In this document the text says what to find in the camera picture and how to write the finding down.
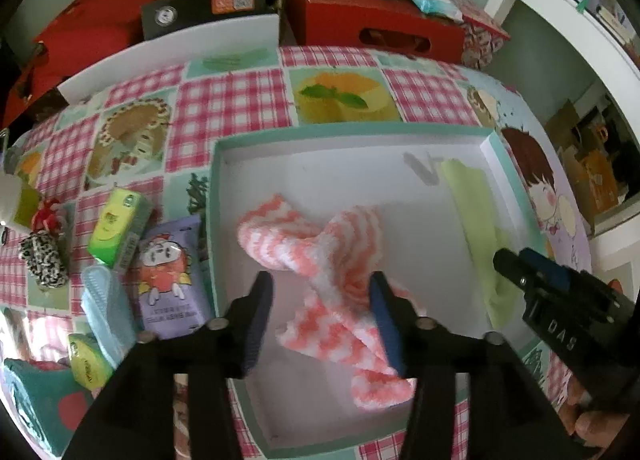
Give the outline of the person right hand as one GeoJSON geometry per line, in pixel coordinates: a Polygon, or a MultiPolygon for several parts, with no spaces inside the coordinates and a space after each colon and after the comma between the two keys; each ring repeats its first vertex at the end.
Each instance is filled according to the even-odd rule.
{"type": "Polygon", "coordinates": [[[629,416],[582,410],[580,402],[586,395],[582,384],[572,376],[567,383],[566,399],[560,407],[559,417],[568,434],[576,434],[593,447],[608,448],[629,416]]]}

